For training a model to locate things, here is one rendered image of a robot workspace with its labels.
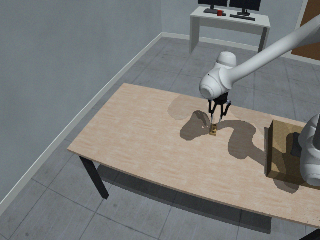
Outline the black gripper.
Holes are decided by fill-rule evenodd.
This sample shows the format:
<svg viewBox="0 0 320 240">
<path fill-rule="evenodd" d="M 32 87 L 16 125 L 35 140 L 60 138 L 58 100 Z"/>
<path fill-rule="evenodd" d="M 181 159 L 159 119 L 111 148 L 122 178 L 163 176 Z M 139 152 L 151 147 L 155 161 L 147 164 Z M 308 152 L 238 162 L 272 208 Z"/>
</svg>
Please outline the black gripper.
<svg viewBox="0 0 320 240">
<path fill-rule="evenodd" d="M 231 101 L 228 101 L 228 93 L 229 92 L 224 93 L 223 95 L 220 95 L 216 99 L 208 100 L 208 102 L 209 102 L 209 113 L 211 113 L 211 123 L 213 122 L 214 112 L 215 112 L 215 109 L 216 109 L 217 105 L 221 106 L 221 115 L 220 115 L 220 119 L 219 119 L 219 125 L 221 123 L 221 120 L 222 120 L 223 116 L 227 115 L 229 106 L 232 103 Z M 213 109 L 212 109 L 212 101 L 215 102 L 215 105 L 214 105 Z M 226 106 L 226 109 L 225 109 L 225 112 L 224 112 L 224 104 L 225 103 L 227 103 L 227 106 Z"/>
</svg>

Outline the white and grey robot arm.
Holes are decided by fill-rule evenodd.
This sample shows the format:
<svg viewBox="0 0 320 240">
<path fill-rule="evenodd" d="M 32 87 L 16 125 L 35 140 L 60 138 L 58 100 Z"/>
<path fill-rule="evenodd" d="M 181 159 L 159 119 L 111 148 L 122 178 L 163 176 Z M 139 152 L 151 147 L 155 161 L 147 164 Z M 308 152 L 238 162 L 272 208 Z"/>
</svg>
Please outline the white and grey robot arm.
<svg viewBox="0 0 320 240">
<path fill-rule="evenodd" d="M 237 66 L 236 56 L 221 52 L 211 71 L 201 80 L 199 91 L 207 100 L 228 93 L 234 83 L 296 48 L 320 43 L 320 15 L 276 41 Z M 320 113 L 312 117 L 299 134 L 294 132 L 290 154 L 300 158 L 300 173 L 305 182 L 320 187 Z"/>
</svg>

